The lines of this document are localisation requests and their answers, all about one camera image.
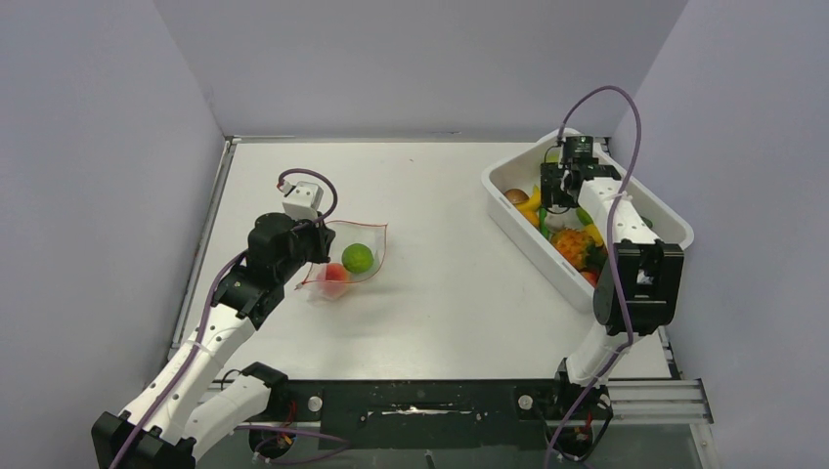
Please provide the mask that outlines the toy pineapple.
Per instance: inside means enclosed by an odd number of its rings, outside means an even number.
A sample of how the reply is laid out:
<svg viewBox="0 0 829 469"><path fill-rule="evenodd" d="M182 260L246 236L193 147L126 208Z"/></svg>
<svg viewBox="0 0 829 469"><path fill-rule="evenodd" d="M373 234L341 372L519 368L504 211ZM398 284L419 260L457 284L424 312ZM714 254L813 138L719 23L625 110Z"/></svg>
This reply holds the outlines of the toy pineapple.
<svg viewBox="0 0 829 469"><path fill-rule="evenodd" d="M550 243L578 271L600 271L604 267L605 248L584 231L560 230L551 236Z"/></svg>

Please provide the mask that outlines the brown onion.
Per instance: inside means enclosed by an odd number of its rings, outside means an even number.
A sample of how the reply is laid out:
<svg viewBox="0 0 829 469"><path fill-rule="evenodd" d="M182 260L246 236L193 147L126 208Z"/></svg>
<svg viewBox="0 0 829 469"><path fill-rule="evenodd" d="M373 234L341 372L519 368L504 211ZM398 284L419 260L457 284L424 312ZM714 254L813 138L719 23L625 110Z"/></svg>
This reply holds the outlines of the brown onion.
<svg viewBox="0 0 829 469"><path fill-rule="evenodd" d="M518 188L509 189L502 195L512 205L518 205L529 200L529 195Z"/></svg>

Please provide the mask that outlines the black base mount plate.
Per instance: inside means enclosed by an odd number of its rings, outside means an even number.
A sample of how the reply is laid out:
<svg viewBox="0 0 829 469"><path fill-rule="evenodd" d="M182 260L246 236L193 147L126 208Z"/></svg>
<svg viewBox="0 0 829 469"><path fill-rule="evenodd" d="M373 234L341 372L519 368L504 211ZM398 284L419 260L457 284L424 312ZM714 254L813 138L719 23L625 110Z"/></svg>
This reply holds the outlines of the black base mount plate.
<svg viewBox="0 0 829 469"><path fill-rule="evenodd" d="M320 450L468 449L495 446L587 456L614 417L606 387L547 379L289 380L248 433L251 450L288 461L303 438L266 422L308 428Z"/></svg>

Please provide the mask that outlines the small green cabbage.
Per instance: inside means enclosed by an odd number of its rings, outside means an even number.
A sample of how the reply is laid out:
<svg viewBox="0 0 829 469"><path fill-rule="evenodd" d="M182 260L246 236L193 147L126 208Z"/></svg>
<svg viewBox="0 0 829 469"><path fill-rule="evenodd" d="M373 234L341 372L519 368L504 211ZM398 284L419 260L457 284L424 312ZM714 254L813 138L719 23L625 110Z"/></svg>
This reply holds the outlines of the small green cabbage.
<svg viewBox="0 0 829 469"><path fill-rule="evenodd" d="M343 250L341 264L351 274L367 273L374 265L373 251L362 243L352 243Z"/></svg>

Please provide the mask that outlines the light green pepper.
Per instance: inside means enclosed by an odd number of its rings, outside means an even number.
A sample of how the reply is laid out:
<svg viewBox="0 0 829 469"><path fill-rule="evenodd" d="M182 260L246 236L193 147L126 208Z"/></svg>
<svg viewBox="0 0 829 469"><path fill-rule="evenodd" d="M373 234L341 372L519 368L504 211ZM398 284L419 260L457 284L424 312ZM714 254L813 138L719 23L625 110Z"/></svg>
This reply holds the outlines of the light green pepper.
<svg viewBox="0 0 829 469"><path fill-rule="evenodd" d="M576 209L576 215L580 223L584 226L592 225L593 219L589 213L582 207Z"/></svg>

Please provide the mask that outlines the yellow banana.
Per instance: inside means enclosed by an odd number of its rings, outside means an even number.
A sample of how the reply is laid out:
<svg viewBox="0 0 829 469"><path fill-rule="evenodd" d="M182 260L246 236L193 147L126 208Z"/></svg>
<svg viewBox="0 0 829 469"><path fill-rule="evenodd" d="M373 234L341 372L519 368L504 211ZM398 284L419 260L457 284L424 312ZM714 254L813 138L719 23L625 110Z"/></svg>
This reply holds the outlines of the yellow banana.
<svg viewBox="0 0 829 469"><path fill-rule="evenodd" d="M542 207L542 193L538 186L533 187L533 193L523 202L514 207L521 212L537 212Z"/></svg>

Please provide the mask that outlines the toy peach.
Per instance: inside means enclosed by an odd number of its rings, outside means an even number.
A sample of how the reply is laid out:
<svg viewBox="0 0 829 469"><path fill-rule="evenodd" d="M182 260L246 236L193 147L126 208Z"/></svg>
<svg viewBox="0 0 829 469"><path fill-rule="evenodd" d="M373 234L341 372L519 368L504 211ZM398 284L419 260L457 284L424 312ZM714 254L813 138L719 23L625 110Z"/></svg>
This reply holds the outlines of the toy peach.
<svg viewBox="0 0 829 469"><path fill-rule="evenodd" d="M351 274L339 263L325 265L320 277L320 291L330 300L335 300L345 294L350 286Z"/></svg>

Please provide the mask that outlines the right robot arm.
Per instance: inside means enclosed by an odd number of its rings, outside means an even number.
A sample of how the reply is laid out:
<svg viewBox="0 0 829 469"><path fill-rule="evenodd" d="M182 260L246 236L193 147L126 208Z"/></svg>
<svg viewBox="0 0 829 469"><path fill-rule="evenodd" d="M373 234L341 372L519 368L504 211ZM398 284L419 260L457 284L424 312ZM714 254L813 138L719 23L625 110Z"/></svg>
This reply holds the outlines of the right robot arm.
<svg viewBox="0 0 829 469"><path fill-rule="evenodd" d="M552 147L557 160L541 165L543 206L583 209L607 252L592 294L595 323L563 362L568 379L549 391L553 410L572 417L588 405L587 388L602 385L636 341L673 320L684 253L646 225L628 177L600 162L591 137L560 137Z"/></svg>

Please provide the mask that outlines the orange fruit piece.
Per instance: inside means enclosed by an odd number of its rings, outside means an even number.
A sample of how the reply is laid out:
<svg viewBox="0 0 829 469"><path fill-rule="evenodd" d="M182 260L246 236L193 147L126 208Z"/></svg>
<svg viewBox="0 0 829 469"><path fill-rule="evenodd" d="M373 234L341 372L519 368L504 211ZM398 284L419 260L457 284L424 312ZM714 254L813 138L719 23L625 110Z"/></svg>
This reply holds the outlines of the orange fruit piece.
<svg viewBox="0 0 829 469"><path fill-rule="evenodd" d="M541 225L541 219L538 210L521 210L520 214L528 221L528 223L538 230Z"/></svg>

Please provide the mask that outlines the white plastic bin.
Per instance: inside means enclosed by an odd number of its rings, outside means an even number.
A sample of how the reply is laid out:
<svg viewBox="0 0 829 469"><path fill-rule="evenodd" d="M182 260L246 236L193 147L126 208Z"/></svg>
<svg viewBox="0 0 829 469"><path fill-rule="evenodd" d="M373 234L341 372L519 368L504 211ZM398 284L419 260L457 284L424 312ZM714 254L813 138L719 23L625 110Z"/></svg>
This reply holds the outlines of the white plastic bin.
<svg viewBox="0 0 829 469"><path fill-rule="evenodd" d="M590 316L593 287L502 194L510 189L530 192L541 183L540 165L546 154L553 154L550 148L556 142L556 135L552 131L528 149L483 171L481 180L488 193L487 212L563 298L576 311ZM691 226L637 178L631 178L627 193L637 213L653 223L653 231L662 240L682 249L692 244Z"/></svg>

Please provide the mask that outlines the green bean pod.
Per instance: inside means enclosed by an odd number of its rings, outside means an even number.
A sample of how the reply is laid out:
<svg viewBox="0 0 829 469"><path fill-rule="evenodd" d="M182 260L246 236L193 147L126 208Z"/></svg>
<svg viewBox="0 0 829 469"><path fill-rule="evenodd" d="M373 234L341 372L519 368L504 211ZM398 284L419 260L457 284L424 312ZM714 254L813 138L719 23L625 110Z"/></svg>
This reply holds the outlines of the green bean pod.
<svg viewBox="0 0 829 469"><path fill-rule="evenodd" d="M546 210L541 207L538 211L538 218L539 218L539 232L545 240L549 239L549 229L546 226L545 219L546 219L547 212Z"/></svg>

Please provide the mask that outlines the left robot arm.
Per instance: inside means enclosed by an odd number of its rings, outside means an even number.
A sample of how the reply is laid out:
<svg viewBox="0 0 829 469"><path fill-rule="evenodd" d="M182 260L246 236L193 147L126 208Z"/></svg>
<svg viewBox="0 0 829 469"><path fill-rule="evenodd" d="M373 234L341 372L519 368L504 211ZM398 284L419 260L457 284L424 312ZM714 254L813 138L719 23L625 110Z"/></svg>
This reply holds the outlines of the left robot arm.
<svg viewBox="0 0 829 469"><path fill-rule="evenodd" d="M285 284L305 265L328 262L334 238L322 218L257 218L246 249L212 281L195 331L137 398L93 424L99 467L193 468L226 435L263 412L277 386L270 367L208 401L202 397L282 302Z"/></svg>

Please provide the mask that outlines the clear zip bag orange zipper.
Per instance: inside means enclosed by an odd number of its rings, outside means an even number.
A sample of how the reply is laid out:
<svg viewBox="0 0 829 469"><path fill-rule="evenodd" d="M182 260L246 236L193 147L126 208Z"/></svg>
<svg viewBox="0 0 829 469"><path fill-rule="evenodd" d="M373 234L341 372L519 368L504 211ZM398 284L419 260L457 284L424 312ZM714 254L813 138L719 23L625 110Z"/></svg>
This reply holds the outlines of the clear zip bag orange zipper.
<svg viewBox="0 0 829 469"><path fill-rule="evenodd" d="M336 301L381 269L387 247L387 224L336 220L327 224L335 232L329 260L311 264L295 287L310 301Z"/></svg>

